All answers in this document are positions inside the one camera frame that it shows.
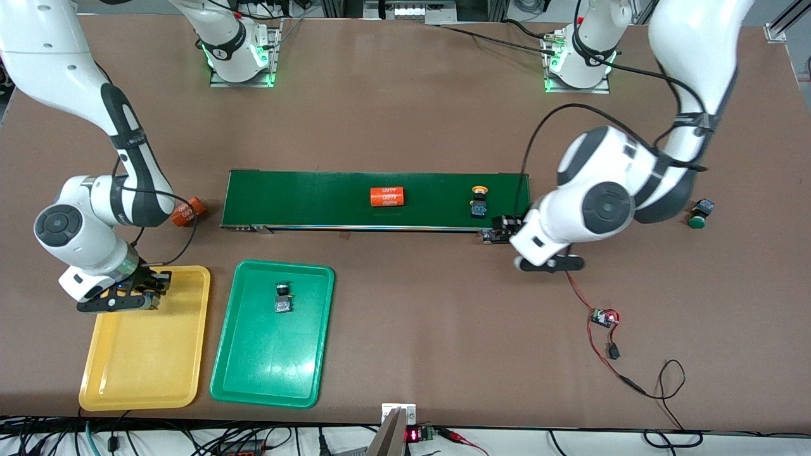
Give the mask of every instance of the table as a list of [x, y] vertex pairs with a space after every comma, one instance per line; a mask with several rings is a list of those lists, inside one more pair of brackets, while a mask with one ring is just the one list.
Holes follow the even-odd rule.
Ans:
[[[610, 96], [546, 94], [535, 54], [411, 22], [313, 19], [285, 43], [275, 88], [209, 88], [182, 17], [81, 20], [175, 191], [215, 206], [181, 261], [213, 279], [198, 397], [134, 415], [373, 423], [382, 402], [401, 401], [448, 425], [672, 427], [594, 356], [566, 277], [516, 271], [509, 245], [468, 234], [233, 233], [218, 227], [216, 207], [232, 168], [516, 172], [538, 120], [572, 101], [653, 138], [676, 109], [666, 84], [616, 72]], [[532, 44], [505, 24], [468, 27]], [[623, 63], [655, 69], [646, 33], [628, 30]], [[622, 313], [616, 367], [653, 389], [665, 359], [684, 364], [687, 385], [668, 404], [688, 428], [811, 431], [811, 121], [784, 51], [759, 28], [741, 33], [738, 85], [694, 192], [716, 203], [707, 228], [633, 224], [575, 247], [586, 296]], [[602, 124], [584, 112], [550, 121], [528, 167], [533, 196], [554, 187], [569, 143]], [[0, 144], [0, 412], [73, 415], [93, 318], [62, 292], [65, 266], [31, 226], [65, 179], [109, 173], [114, 155], [101, 130], [19, 93]], [[164, 224], [139, 251], [168, 258], [187, 234]], [[336, 272], [310, 410], [208, 396], [232, 274], [247, 258]], [[678, 376], [666, 380], [672, 388]]]

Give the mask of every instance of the electronic component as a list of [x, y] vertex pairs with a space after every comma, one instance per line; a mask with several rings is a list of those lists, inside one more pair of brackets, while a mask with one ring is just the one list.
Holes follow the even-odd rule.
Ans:
[[406, 443], [433, 440], [436, 431], [432, 426], [409, 426], [405, 431]]
[[374, 208], [402, 206], [406, 203], [406, 193], [403, 187], [373, 187], [369, 191], [369, 200]]
[[290, 294], [290, 282], [277, 282], [276, 294], [276, 313], [293, 310], [293, 295]]
[[480, 230], [478, 236], [485, 244], [508, 243], [510, 237], [521, 229], [521, 219], [512, 215], [493, 217], [492, 229]]
[[194, 219], [195, 214], [199, 216], [206, 210], [203, 201], [198, 200], [196, 197], [191, 198], [189, 204], [181, 203], [177, 208], [174, 208], [172, 215], [169, 216], [176, 226], [187, 225]]
[[484, 219], [487, 213], [487, 187], [477, 185], [473, 187], [473, 199], [470, 200], [470, 216]]
[[110, 436], [107, 439], [107, 451], [111, 454], [118, 451], [118, 436]]
[[262, 456], [264, 441], [227, 441], [220, 444], [218, 456]]
[[594, 312], [591, 313], [591, 320], [606, 328], [611, 328], [613, 325], [620, 322], [620, 318], [616, 315], [616, 312], [603, 309], [595, 309]]
[[706, 226], [706, 218], [710, 216], [714, 208], [715, 203], [707, 198], [702, 198], [696, 203], [693, 210], [690, 211], [692, 217], [690, 217], [690, 219], [687, 221], [687, 224], [690, 225], [690, 228], [700, 230]]
[[620, 349], [617, 348], [614, 342], [608, 344], [608, 358], [618, 359], [620, 357]]

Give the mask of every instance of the orange capacitor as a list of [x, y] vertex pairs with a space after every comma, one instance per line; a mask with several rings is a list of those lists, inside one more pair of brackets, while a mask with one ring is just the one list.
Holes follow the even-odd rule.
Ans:
[[169, 217], [172, 219], [172, 222], [177, 226], [185, 226], [188, 222], [191, 222], [191, 219], [195, 216], [192, 215], [192, 209], [195, 211], [197, 215], [205, 212], [205, 205], [203, 205], [203, 201], [197, 199], [197, 197], [191, 198], [189, 200], [189, 207], [186, 203], [181, 203], [178, 207], [174, 208], [172, 211], [172, 215]]
[[369, 191], [372, 207], [402, 206], [406, 203], [403, 187], [374, 187]]

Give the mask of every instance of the green tray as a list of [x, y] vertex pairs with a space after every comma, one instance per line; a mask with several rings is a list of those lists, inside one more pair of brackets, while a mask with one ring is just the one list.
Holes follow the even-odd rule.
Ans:
[[[293, 310], [276, 313], [277, 282], [290, 282]], [[212, 398], [309, 408], [318, 400], [335, 274], [325, 266], [245, 260], [237, 266]]]

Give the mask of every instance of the black cable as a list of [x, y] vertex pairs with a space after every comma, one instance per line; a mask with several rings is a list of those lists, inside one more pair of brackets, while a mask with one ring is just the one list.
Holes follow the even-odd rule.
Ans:
[[518, 49], [531, 50], [532, 52], [539, 52], [541, 54], [546, 54], [546, 55], [555, 55], [555, 52], [551, 51], [549, 49], [541, 49], [541, 48], [534, 48], [532, 46], [519, 45], [518, 43], [511, 43], [510, 41], [499, 40], [498, 38], [488, 37], [486, 35], [481, 35], [481, 34], [476, 33], [476, 32], [468, 32], [467, 30], [462, 30], [460, 28], [442, 27], [441, 25], [433, 25], [432, 27], [441, 28], [443, 30], [453, 30], [454, 32], [464, 33], [466, 35], [470, 35], [470, 36], [476, 37], [476, 38], [481, 38], [481, 39], [487, 40], [487, 41], [492, 41], [492, 42], [498, 43], [500, 45], [512, 46], [512, 47], [518, 48]]
[[[651, 441], [650, 437], [648, 437], [648, 434], [651, 434], [651, 433], [656, 434], [657, 436], [659, 436], [659, 438], [661, 438], [662, 441], [664, 441], [664, 443], [663, 444], [654, 443], [653, 441]], [[687, 432], [687, 433], [690, 434], [690, 435], [698, 436], [698, 440], [696, 440], [695, 442], [691, 442], [691, 443], [673, 443], [673, 442], [670, 441], [670, 439], [667, 438], [666, 435], [664, 435], [664, 432], [656, 430], [656, 429], [645, 429], [644, 431], [642, 431], [642, 438], [645, 439], [646, 444], [648, 444], [648, 445], [650, 445], [650, 446], [652, 446], [654, 448], [657, 448], [659, 450], [670, 450], [671, 456], [677, 456], [677, 454], [676, 454], [676, 449], [677, 448], [681, 448], [681, 449], [695, 448], [695, 447], [699, 446], [700, 444], [704, 443], [704, 434], [702, 432]]]
[[141, 239], [141, 236], [142, 236], [142, 235], [144, 235], [144, 230], [145, 230], [145, 229], [146, 229], [146, 228], [144, 228], [143, 226], [141, 226], [140, 231], [138, 231], [138, 235], [135, 237], [135, 239], [132, 239], [132, 242], [130, 243], [130, 245], [131, 245], [132, 247], [135, 247], [136, 245], [138, 245], [138, 241]]
[[706, 171], [707, 170], [707, 168], [704, 167], [704, 166], [695, 165], [695, 164], [687, 162], [687, 161], [676, 160], [675, 158], [665, 156], [664, 153], [662, 153], [660, 150], [651, 147], [650, 144], [648, 144], [647, 141], [645, 141], [644, 138], [642, 138], [634, 130], [632, 130], [631, 127], [625, 125], [619, 119], [615, 118], [614, 116], [610, 115], [609, 113], [607, 113], [607, 112], [605, 112], [603, 110], [595, 108], [595, 107], [593, 107], [591, 105], [583, 105], [582, 103], [567, 103], [565, 105], [560, 105], [560, 106], [556, 107], [555, 109], [550, 111], [550, 113], [547, 114], [543, 119], [541, 119], [541, 122], [538, 124], [538, 126], [535, 128], [535, 130], [532, 132], [532, 136], [530, 137], [530, 142], [526, 145], [526, 151], [524, 152], [524, 157], [521, 160], [521, 172], [518, 175], [518, 189], [515, 192], [515, 204], [513, 206], [513, 212], [514, 212], [514, 215], [516, 215], [516, 216], [521, 215], [521, 214], [518, 213], [518, 202], [521, 199], [521, 190], [522, 190], [522, 188], [524, 186], [523, 176], [526, 173], [526, 163], [530, 158], [530, 151], [532, 150], [532, 144], [535, 142], [535, 138], [538, 136], [538, 133], [541, 131], [541, 128], [543, 128], [543, 125], [546, 124], [547, 120], [549, 120], [549, 118], [552, 117], [554, 114], [556, 114], [556, 113], [558, 113], [558, 112], [560, 112], [562, 110], [566, 110], [568, 108], [580, 108], [582, 110], [588, 110], [588, 111], [591, 111], [591, 112], [593, 112], [593, 113], [595, 113], [597, 115], [603, 116], [603, 118], [605, 118], [609, 122], [614, 123], [615, 125], [617, 125], [621, 130], [623, 130], [626, 134], [631, 136], [639, 144], [642, 144], [643, 146], [645, 146], [645, 148], [647, 148], [657, 158], [661, 159], [661, 158], [666, 157], [670, 161], [669, 166], [672, 166], [672, 167], [675, 167], [675, 168], [687, 168], [688, 170], [694, 170], [694, 171]]
[[[120, 157], [116, 157], [116, 158], [115, 158], [115, 165], [113, 166], [113, 172], [112, 172], [112, 174], [111, 174], [113, 178], [115, 178], [115, 174], [116, 174], [116, 172], [118, 171], [118, 164], [119, 164], [119, 163], [121, 163], [121, 158], [120, 158]], [[128, 191], [140, 191], [141, 193], [149, 193], [149, 194], [152, 194], [152, 195], [163, 195], [163, 196], [170, 196], [170, 197], [172, 197], [172, 198], [174, 198], [174, 199], [176, 199], [176, 200], [178, 200], [178, 201], [180, 201], [180, 202], [184, 203], [184, 204], [185, 204], [186, 206], [188, 206], [189, 208], [191, 208], [191, 217], [192, 217], [192, 219], [191, 219], [191, 233], [189, 233], [189, 239], [187, 239], [187, 241], [186, 241], [186, 245], [184, 245], [184, 246], [183, 246], [183, 248], [182, 248], [182, 249], [180, 249], [180, 252], [179, 252], [177, 255], [175, 255], [175, 256], [174, 256], [174, 258], [172, 258], [171, 260], [169, 260], [169, 261], [163, 261], [163, 262], [161, 262], [161, 263], [147, 263], [147, 264], [146, 264], [146, 266], [148, 266], [148, 267], [149, 267], [149, 266], [168, 266], [168, 265], [171, 265], [172, 263], [174, 263], [175, 261], [177, 261], [177, 260], [178, 260], [178, 258], [180, 258], [181, 256], [183, 256], [183, 254], [184, 254], [184, 253], [186, 253], [186, 250], [187, 250], [187, 249], [189, 248], [189, 246], [191, 245], [191, 241], [192, 241], [192, 239], [194, 239], [194, 238], [195, 238], [195, 233], [197, 232], [197, 212], [196, 212], [196, 211], [194, 210], [194, 208], [191, 206], [191, 203], [189, 203], [188, 201], [184, 200], [184, 199], [183, 199], [183, 198], [181, 198], [180, 196], [177, 196], [177, 195], [175, 195], [174, 193], [169, 193], [169, 192], [167, 192], [167, 191], [162, 191], [162, 190], [150, 190], [150, 189], [146, 189], [146, 188], [129, 188], [129, 187], [124, 187], [123, 185], [121, 186], [121, 189], [122, 189], [122, 190], [128, 190]], [[140, 234], [138, 234], [138, 237], [137, 237], [137, 238], [135, 238], [135, 241], [133, 241], [133, 242], [137, 242], [137, 241], [138, 241], [138, 239], [140, 239], [140, 237], [141, 237], [141, 235], [140, 235]]]
[[298, 443], [298, 428], [294, 428], [296, 430], [296, 453], [298, 456], [302, 456], [302, 447]]
[[99, 62], [96, 62], [95, 60], [93, 60], [93, 63], [95, 63], [95, 64], [96, 64], [96, 66], [98, 67], [98, 69], [99, 69], [99, 70], [101, 70], [101, 72], [102, 72], [102, 73], [104, 73], [104, 77], [105, 77], [105, 78], [107, 78], [107, 80], [109, 81], [109, 83], [110, 83], [110, 84], [112, 84], [112, 83], [113, 83], [113, 79], [109, 77], [109, 75], [107, 74], [107, 71], [104, 69], [104, 67], [102, 67], [101, 65], [99, 65]]
[[693, 90], [692, 88], [690, 88], [687, 84], [679, 81], [678, 79], [672, 78], [672, 77], [670, 77], [668, 75], [660, 75], [659, 73], [654, 73], [653, 71], [641, 70], [639, 68], [626, 67], [626, 66], [623, 66], [623, 65], [619, 65], [617, 63], [607, 62], [603, 58], [600, 58], [599, 56], [596, 56], [596, 55], [592, 54], [591, 51], [586, 49], [585, 46], [578, 45], [577, 42], [580, 41], [580, 26], [577, 24], [577, 16], [578, 16], [578, 12], [580, 11], [580, 3], [581, 3], [581, 1], [582, 0], [577, 0], [577, 5], [574, 7], [574, 20], [573, 20], [573, 25], [572, 25], [574, 27], [574, 30], [573, 30], [573, 33], [572, 33], [572, 40], [574, 41], [574, 45], [575, 45], [574, 49], [577, 51], [578, 54], [580, 54], [581, 57], [590, 58], [592, 60], [595, 60], [598, 63], [598, 65], [602, 64], [602, 65], [605, 65], [606, 67], [616, 68], [617, 70], [628, 71], [628, 72], [631, 72], [631, 73], [637, 73], [638, 75], [650, 76], [652, 78], [656, 78], [656, 79], [660, 79], [660, 80], [666, 80], [667, 82], [678, 85], [679, 87], [683, 88], [687, 93], [689, 93], [691, 96], [693, 96], [693, 98], [696, 99], [696, 102], [698, 103], [698, 105], [702, 109], [702, 113], [707, 112], [707, 108], [704, 105], [704, 101], [702, 100], [701, 97], [698, 96], [696, 91]]
[[549, 429], [549, 437], [552, 437], [552, 443], [555, 444], [555, 450], [558, 450], [560, 456], [567, 456], [567, 454], [560, 448], [560, 444], [558, 444], [557, 439], [555, 438], [555, 433]]
[[803, 432], [750, 432], [750, 431], [740, 431], [741, 434], [749, 434], [750, 436], [755, 437], [780, 437], [780, 436], [798, 436], [798, 437], [811, 437], [811, 434], [806, 434]]
[[526, 35], [529, 35], [530, 37], [533, 37], [533, 38], [538, 38], [539, 40], [542, 40], [544, 35], [549, 35], [549, 32], [547, 32], [547, 33], [535, 33], [535, 32], [532, 32], [527, 27], [524, 27], [524, 24], [518, 22], [515, 19], [505, 19], [504, 23], [505, 24], [512, 24], [512, 25], [520, 28], [521, 31], [524, 32]]
[[135, 456], [141, 456], [140, 454], [138, 454], [138, 450], [135, 447], [135, 443], [132, 441], [132, 437], [130, 437], [130, 430], [124, 428], [124, 433], [127, 435], [127, 440], [130, 442], [130, 449], [132, 450], [132, 453]]
[[287, 434], [287, 438], [285, 440], [281, 441], [281, 443], [279, 443], [279, 444], [268, 446], [268, 437], [270, 437], [271, 432], [273, 432], [276, 429], [278, 429], [278, 428], [271, 429], [270, 432], [268, 432], [268, 435], [264, 437], [264, 445], [266, 447], [265, 448], [266, 450], [273, 450], [273, 449], [279, 448], [280, 446], [282, 446], [285, 443], [287, 443], [288, 441], [290, 441], [290, 438], [293, 437], [293, 429], [287, 428], [288, 434]]
[[228, 11], [231, 11], [232, 13], [237, 13], [239, 15], [243, 15], [243, 16], [249, 17], [251, 19], [271, 20], [271, 19], [281, 19], [283, 17], [290, 17], [290, 15], [281, 15], [281, 16], [270, 15], [270, 17], [262, 17], [262, 16], [257, 16], [257, 15], [252, 15], [250, 13], [243, 13], [241, 11], [238, 11], [238, 10], [234, 9], [234, 8], [229, 8], [229, 7], [227, 7], [227, 6], [225, 6], [225, 5], [221, 4], [221, 3], [217, 3], [214, 0], [208, 0], [208, 2], [210, 2], [210, 3], [212, 3], [212, 4], [216, 5], [216, 6], [219, 6], [220, 8], [222, 8], [224, 10], [228, 10]]

